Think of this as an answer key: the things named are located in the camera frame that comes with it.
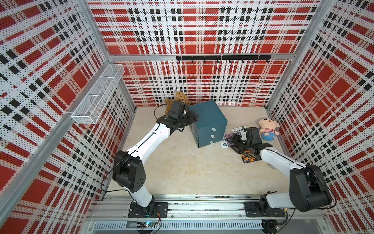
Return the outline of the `teal bottom drawer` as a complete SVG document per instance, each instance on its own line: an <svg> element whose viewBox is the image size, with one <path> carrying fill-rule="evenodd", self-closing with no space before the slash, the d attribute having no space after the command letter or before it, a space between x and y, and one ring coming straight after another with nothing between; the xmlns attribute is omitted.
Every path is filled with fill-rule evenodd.
<svg viewBox="0 0 374 234"><path fill-rule="evenodd" d="M218 135L200 135L198 139L198 147L205 147L217 142L220 142L223 139L224 136L218 136Z"/></svg>

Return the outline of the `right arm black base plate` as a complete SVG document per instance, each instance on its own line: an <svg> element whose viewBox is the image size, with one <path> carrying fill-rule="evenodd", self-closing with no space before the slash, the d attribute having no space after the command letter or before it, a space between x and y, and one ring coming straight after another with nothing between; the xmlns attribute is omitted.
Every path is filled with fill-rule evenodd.
<svg viewBox="0 0 374 234"><path fill-rule="evenodd" d="M284 209L270 208L260 201L247 201L243 204L247 217L286 217Z"/></svg>

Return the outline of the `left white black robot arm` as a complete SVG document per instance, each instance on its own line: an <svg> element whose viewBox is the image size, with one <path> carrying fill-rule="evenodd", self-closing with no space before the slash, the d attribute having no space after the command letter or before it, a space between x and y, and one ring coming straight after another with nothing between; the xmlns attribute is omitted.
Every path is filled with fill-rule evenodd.
<svg viewBox="0 0 374 234"><path fill-rule="evenodd" d="M153 195L145 186L144 164L155 149L175 131L198 120L198 115L182 101L175 101L169 112L156 120L154 127L135 146L115 154L112 180L124 188L136 205L149 208L154 203Z"/></svg>

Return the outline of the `orange marigold seed bag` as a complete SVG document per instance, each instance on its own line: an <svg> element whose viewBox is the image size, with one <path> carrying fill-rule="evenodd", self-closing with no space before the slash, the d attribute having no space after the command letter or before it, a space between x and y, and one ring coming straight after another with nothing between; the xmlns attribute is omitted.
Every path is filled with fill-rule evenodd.
<svg viewBox="0 0 374 234"><path fill-rule="evenodd" d="M251 151L244 151L241 154L241 158L242 158L243 163L251 163L251 162L256 162L256 161L260 161L261 160L260 157L257 157Z"/></svg>

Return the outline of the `green white seed bag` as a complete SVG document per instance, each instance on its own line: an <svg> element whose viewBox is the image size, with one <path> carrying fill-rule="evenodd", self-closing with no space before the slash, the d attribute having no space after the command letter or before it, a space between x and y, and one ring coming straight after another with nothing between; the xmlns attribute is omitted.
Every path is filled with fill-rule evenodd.
<svg viewBox="0 0 374 234"><path fill-rule="evenodd" d="M241 127L234 128L231 131L232 131L232 133L237 133L237 132L245 130L245 129L246 129L246 126L241 126Z"/></svg>

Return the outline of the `teal drawer cabinet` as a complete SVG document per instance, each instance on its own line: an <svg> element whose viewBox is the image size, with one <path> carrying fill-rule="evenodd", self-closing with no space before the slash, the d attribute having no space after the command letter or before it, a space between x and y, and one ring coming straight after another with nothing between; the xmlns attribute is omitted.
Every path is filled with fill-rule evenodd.
<svg viewBox="0 0 374 234"><path fill-rule="evenodd" d="M195 112L198 115L198 121L202 120L206 122L214 122L227 120L214 100L191 105L189 107L189 110L191 112ZM197 122L190 125L190 129L197 144L199 139L199 132L197 130L196 123Z"/></svg>

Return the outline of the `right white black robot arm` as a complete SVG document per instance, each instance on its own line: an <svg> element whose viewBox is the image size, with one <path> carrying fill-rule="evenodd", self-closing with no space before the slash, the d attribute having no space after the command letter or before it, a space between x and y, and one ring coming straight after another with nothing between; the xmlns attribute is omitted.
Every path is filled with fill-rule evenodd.
<svg viewBox="0 0 374 234"><path fill-rule="evenodd" d="M268 215L282 208L300 212L329 209L332 196L318 166L297 162L280 153L273 145L262 141L260 131L255 127L240 129L226 141L245 161L262 160L289 179L287 192L268 192L260 196L259 210L262 214Z"/></svg>

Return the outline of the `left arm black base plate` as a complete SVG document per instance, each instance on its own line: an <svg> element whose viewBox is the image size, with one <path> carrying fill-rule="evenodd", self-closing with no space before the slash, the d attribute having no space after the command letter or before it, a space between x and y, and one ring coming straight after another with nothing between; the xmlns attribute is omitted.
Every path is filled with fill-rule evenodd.
<svg viewBox="0 0 374 234"><path fill-rule="evenodd" d="M166 218L168 215L167 202L151 202L148 207L144 208L136 202L130 204L128 218Z"/></svg>

